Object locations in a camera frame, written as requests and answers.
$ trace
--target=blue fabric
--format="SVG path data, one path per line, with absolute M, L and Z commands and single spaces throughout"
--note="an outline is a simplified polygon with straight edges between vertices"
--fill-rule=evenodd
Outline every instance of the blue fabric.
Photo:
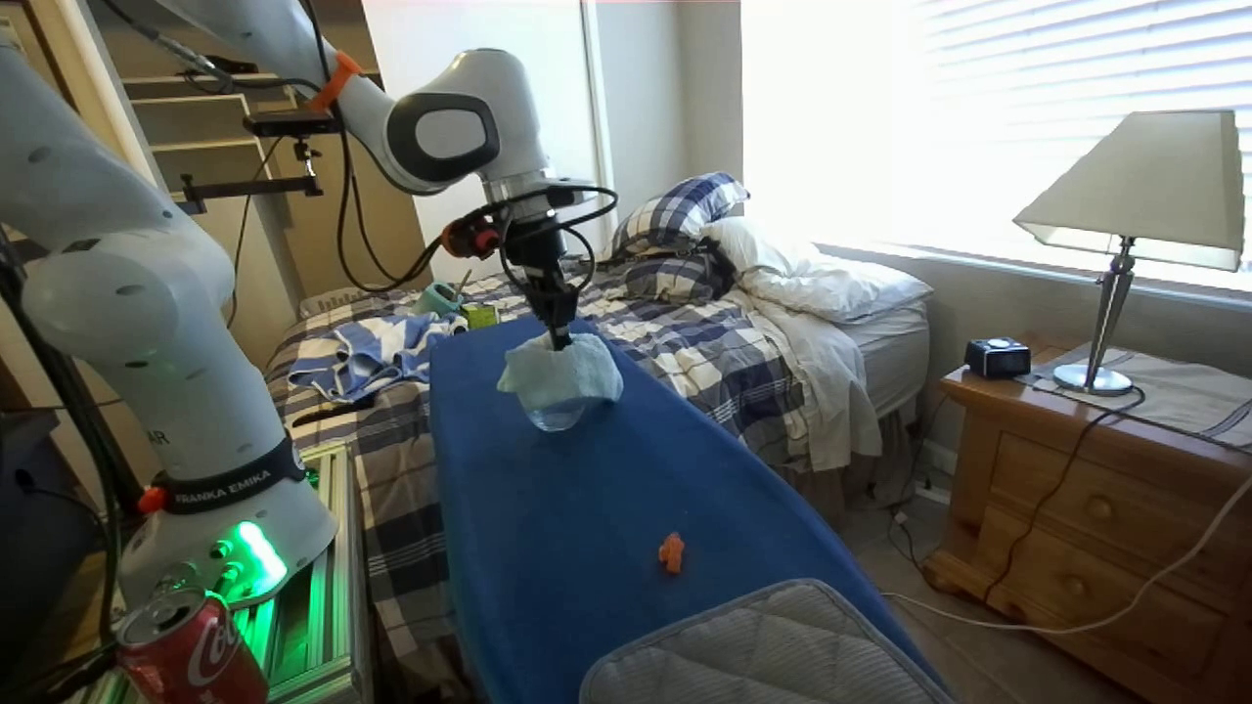
M 618 355 L 625 390 L 541 436 L 496 390 L 531 316 L 428 347 L 458 633 L 483 701 L 576 701 L 594 659 L 778 578 L 821 578 L 920 667 L 828 526 L 730 436 Z M 684 572 L 657 566 L 681 533 Z

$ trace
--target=table lamp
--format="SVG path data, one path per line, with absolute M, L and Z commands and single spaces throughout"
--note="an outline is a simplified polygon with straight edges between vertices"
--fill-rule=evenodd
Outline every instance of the table lamp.
M 1135 254 L 1234 270 L 1244 250 L 1241 184 L 1233 110 L 1127 115 L 1014 221 L 1047 246 L 1116 246 L 1088 359 L 1053 368 L 1060 388 L 1092 396 L 1135 388 L 1124 373 L 1101 368 L 1108 340 L 1130 294 Z

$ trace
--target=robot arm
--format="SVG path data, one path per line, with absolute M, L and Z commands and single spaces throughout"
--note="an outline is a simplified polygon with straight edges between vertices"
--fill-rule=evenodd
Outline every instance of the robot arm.
M 571 191 L 545 175 L 537 110 L 513 55 L 468 50 L 425 89 L 389 101 L 311 33 L 297 0 L 164 3 L 336 101 L 346 134 L 402 191 L 432 197 L 477 173 L 488 203 L 443 230 L 443 243 L 453 254 L 499 246 L 564 347 L 577 286 L 559 270 L 564 222 L 552 207 Z M 301 480 L 263 373 L 222 327 L 232 260 L 161 190 L 112 161 L 2 37 L 0 89 L 0 222 L 46 250 L 25 267 L 24 312 L 46 343 L 110 380 L 164 466 L 164 505 L 149 505 L 121 556 L 123 603 L 166 578 L 225 603 L 273 596 L 329 549 L 333 526 Z
M 316 37 L 301 0 L 161 0 L 181 21 L 225 41 L 251 64 L 316 87 L 311 108 L 336 108 L 344 128 L 376 158 L 378 173 L 415 197 L 432 197 L 477 173 L 488 201 L 451 230 L 453 254 L 499 246 L 513 281 L 547 327 L 552 343 L 565 343 L 577 286 L 559 270 L 564 243 L 552 207 L 571 197 L 545 175 L 541 118 L 524 66 L 503 50 L 465 50 L 428 87 L 389 101 L 362 79 L 350 55 Z

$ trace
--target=electronic device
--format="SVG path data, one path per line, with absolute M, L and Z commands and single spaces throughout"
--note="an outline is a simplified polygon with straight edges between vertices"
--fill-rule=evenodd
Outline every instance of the electronic device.
M 967 368 L 984 380 L 1028 376 L 1028 343 L 1014 337 L 974 337 L 967 343 Z

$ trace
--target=window blinds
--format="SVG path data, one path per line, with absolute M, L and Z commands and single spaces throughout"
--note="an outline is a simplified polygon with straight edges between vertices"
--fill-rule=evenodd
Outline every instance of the window blinds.
M 790 190 L 769 207 L 812 237 L 1047 260 L 1014 214 L 1130 110 L 1234 110 L 1252 197 L 1252 3 L 912 0 L 891 18 L 766 3 L 743 0 L 747 182 Z M 805 123 L 821 140 L 790 164 L 778 147 L 792 149 L 798 118 L 769 84 L 783 50 L 828 79 L 828 110 Z M 801 184 L 835 184 L 844 201 L 805 191 L 805 203 Z

